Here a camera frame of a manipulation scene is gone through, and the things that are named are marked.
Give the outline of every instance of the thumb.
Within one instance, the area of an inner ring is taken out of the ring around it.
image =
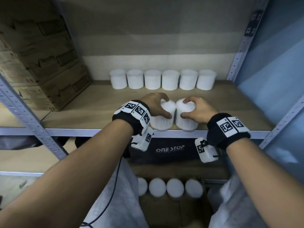
[[[191,112],[183,112],[181,113],[181,118],[189,118],[191,119]]]
[[[172,115],[168,111],[165,111],[164,109],[161,111],[161,115],[163,117],[165,117],[166,119],[171,119],[172,118]]]

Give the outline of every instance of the forearm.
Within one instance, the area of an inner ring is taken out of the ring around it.
[[[33,222],[28,227],[79,227],[132,134],[127,122],[110,123],[8,205],[0,213],[0,226],[17,227],[21,225],[18,219],[27,218],[26,224]]]
[[[248,195],[270,227],[301,227],[302,185],[247,138],[227,148]]]

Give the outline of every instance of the container top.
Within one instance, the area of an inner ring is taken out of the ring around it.
[[[183,99],[180,99],[176,102],[176,108],[183,112],[191,112],[195,109],[195,103],[194,102],[188,102],[188,103],[183,103]]]
[[[129,75],[129,76],[140,76],[140,75],[143,75],[143,71],[142,70],[129,70],[127,72],[127,75]]]
[[[214,72],[213,70],[200,70],[199,71],[200,75],[205,75],[205,76],[216,76],[217,73]]]
[[[184,185],[180,180],[172,178],[167,182],[167,192],[170,196],[179,198],[184,194]]]
[[[160,76],[162,75],[159,70],[147,70],[145,73],[147,76]]]
[[[111,70],[111,72],[110,72],[110,76],[123,76],[125,74],[126,74],[126,72],[122,69]]]
[[[189,179],[185,184],[185,189],[192,198],[200,198],[203,195],[203,186],[198,180]]]
[[[166,70],[163,72],[164,76],[179,76],[179,72],[176,70]]]
[[[198,76],[198,72],[196,70],[183,70],[181,71],[181,76]]]
[[[176,104],[174,101],[169,100],[165,101],[164,99],[161,99],[161,107],[168,112],[174,112],[176,109]]]
[[[138,194],[139,194],[139,196],[142,196],[146,193],[146,191],[148,189],[148,183],[142,177],[138,177],[137,179],[138,179]]]
[[[154,197],[161,197],[166,193],[166,184],[160,178],[154,178],[150,181],[149,191]]]

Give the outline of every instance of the blue wall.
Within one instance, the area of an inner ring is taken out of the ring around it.
[[[236,84],[274,123],[304,94],[304,0],[270,0]],[[304,111],[265,151],[304,183]]]

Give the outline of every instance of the hand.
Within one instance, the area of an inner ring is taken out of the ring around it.
[[[171,119],[172,115],[168,111],[165,111],[162,108],[161,99],[164,99],[165,101],[169,101],[169,98],[165,93],[158,93],[158,92],[149,93],[139,100],[143,101],[149,106],[151,116],[156,117],[161,115],[167,119]]]
[[[197,123],[208,123],[214,115],[218,114],[218,111],[203,98],[190,96],[187,97],[183,103],[188,103],[190,101],[195,103],[195,109],[191,112],[181,113],[181,118],[189,118]]]

